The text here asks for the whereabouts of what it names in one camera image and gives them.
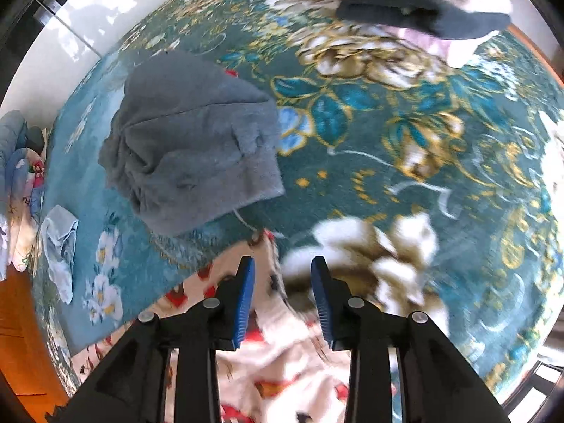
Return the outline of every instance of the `white flower print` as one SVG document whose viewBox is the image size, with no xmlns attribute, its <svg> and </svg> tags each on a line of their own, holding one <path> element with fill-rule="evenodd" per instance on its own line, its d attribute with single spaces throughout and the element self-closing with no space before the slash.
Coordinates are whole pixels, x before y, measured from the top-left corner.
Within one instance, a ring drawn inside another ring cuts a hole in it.
<svg viewBox="0 0 564 423">
<path fill-rule="evenodd" d="M 96 262 L 100 265 L 101 273 L 109 275 L 113 269 L 119 267 L 121 249 L 121 235 L 117 227 L 106 229 L 100 234 L 96 249 Z"/>
<path fill-rule="evenodd" d="M 519 100 L 519 95 L 517 94 L 519 80 L 512 66 L 502 63 L 497 59 L 485 59 L 478 54 L 474 54 L 467 64 L 497 80 L 501 84 L 501 87 L 503 87 L 506 98 L 512 101 Z"/>
<path fill-rule="evenodd" d="M 339 0 L 266 0 L 265 3 L 283 14 L 301 14 L 315 9 L 322 11 L 324 15 L 330 15 L 341 2 Z"/>
<path fill-rule="evenodd" d="M 92 284 L 86 280 L 86 298 L 83 307 L 88 310 L 92 324 L 111 318 L 118 326 L 118 322 L 123 318 L 120 287 L 112 285 L 106 274 L 96 275 Z"/>
<path fill-rule="evenodd" d="M 82 116 L 80 116 L 80 121 L 78 122 L 78 125 L 76 126 L 76 128 L 74 129 L 74 132 L 72 132 L 72 135 L 69 138 L 69 141 L 67 142 L 67 146 L 65 146 L 65 153 L 67 154 L 70 149 L 71 146 L 73 145 L 73 143 L 78 140 L 78 138 L 82 135 L 82 131 L 84 130 L 84 127 L 86 125 L 86 121 L 88 120 L 88 115 L 90 114 L 90 112 L 92 111 L 92 108 L 94 107 L 94 102 L 96 101 L 96 99 L 94 98 L 94 100 L 92 100 L 88 106 L 86 107 L 86 109 L 84 110 L 84 112 L 82 113 Z"/>
<path fill-rule="evenodd" d="M 164 33 L 161 33 L 160 35 L 157 35 L 154 38 L 151 38 L 149 40 L 149 42 L 145 45 L 145 49 L 151 49 L 152 47 L 159 44 L 164 38 L 165 38 Z"/>
</svg>

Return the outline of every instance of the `blue leaf print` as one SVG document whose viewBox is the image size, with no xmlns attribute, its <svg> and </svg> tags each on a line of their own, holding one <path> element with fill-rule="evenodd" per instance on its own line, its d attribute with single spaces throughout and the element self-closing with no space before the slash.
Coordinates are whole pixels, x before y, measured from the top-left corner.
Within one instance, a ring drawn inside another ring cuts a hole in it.
<svg viewBox="0 0 564 423">
<path fill-rule="evenodd" d="M 473 94 L 468 97 L 472 111 L 478 114 L 484 123 L 494 124 L 501 128 L 507 128 L 507 115 L 500 110 L 492 97 L 483 97 Z"/>
<path fill-rule="evenodd" d="M 366 111 L 377 106 L 376 100 L 356 84 L 339 84 L 334 86 L 333 90 L 339 100 L 355 110 Z"/>
<path fill-rule="evenodd" d="M 307 113 L 304 112 L 300 125 L 298 125 L 295 129 L 301 134 L 312 135 L 314 129 L 313 123 L 311 121 L 311 116 L 307 115 Z"/>
<path fill-rule="evenodd" d="M 452 86 L 452 90 L 458 98 L 466 97 L 466 87 L 461 79 L 451 78 L 450 85 Z"/>
<path fill-rule="evenodd" d="M 501 84 L 498 83 L 495 78 L 486 75 L 480 70 L 473 68 L 468 70 L 466 73 L 472 78 L 473 86 L 478 85 L 489 92 L 503 92 L 503 87 L 501 87 Z"/>
<path fill-rule="evenodd" d="M 419 129 L 413 125 L 411 122 L 407 124 L 407 128 L 410 130 L 411 138 L 417 143 L 421 148 L 427 148 L 427 140 Z"/>
<path fill-rule="evenodd" d="M 416 112 L 430 114 L 450 108 L 450 94 L 443 84 L 424 84 L 418 92 L 421 100 Z"/>
<path fill-rule="evenodd" d="M 276 76 L 272 80 L 271 88 L 273 91 L 285 98 L 304 98 L 317 93 L 319 87 L 307 78 L 284 78 Z"/>
<path fill-rule="evenodd" d="M 275 16 L 275 17 L 273 17 L 273 19 L 281 27 L 286 27 L 286 25 L 288 24 L 288 18 L 287 17 Z"/>
<path fill-rule="evenodd" d="M 401 141 L 403 140 L 403 129 L 405 127 L 405 123 L 403 122 L 399 122 L 397 127 L 396 127 L 396 141 L 398 143 L 401 143 Z"/>
<path fill-rule="evenodd" d="M 219 58 L 219 61 L 224 64 L 226 68 L 235 68 L 241 63 L 243 54 L 240 52 L 229 52 Z"/>
<path fill-rule="evenodd" d="M 291 106 L 280 106 L 278 107 L 278 122 L 280 123 L 280 133 L 285 135 L 299 125 L 300 115 Z"/>
<path fill-rule="evenodd" d="M 278 151 L 282 155 L 290 155 L 296 149 L 302 148 L 306 139 L 300 134 L 288 134 L 278 142 Z"/>
<path fill-rule="evenodd" d="M 311 105 L 318 137 L 325 144 L 335 147 L 347 131 L 347 115 L 339 103 L 328 95 L 320 95 Z"/>
<path fill-rule="evenodd" d="M 249 52 L 246 56 L 245 56 L 245 60 L 247 62 L 253 63 L 256 62 L 258 60 L 260 60 L 260 56 L 254 52 Z"/>
<path fill-rule="evenodd" d="M 551 210 L 551 198 L 548 195 L 548 190 L 546 187 L 542 187 L 540 190 L 540 212 L 547 214 Z"/>
</svg>

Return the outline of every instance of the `gray cloth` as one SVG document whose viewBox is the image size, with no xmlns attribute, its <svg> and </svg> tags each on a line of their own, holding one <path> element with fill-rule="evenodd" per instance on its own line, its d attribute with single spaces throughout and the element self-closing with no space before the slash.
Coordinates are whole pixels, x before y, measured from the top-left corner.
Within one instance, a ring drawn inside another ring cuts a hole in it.
<svg viewBox="0 0 564 423">
<path fill-rule="evenodd" d="M 337 17 L 415 29 L 445 40 L 476 39 L 504 30 L 511 17 L 470 13 L 444 0 L 341 0 Z"/>
<path fill-rule="evenodd" d="M 61 300 L 70 304 L 72 300 L 72 267 L 78 219 L 60 205 L 55 205 L 47 214 L 39 235 L 49 265 L 49 279 L 55 283 Z"/>
<path fill-rule="evenodd" d="M 187 52 L 137 67 L 99 163 L 157 234 L 176 236 L 284 193 L 276 103 Z"/>
</svg>

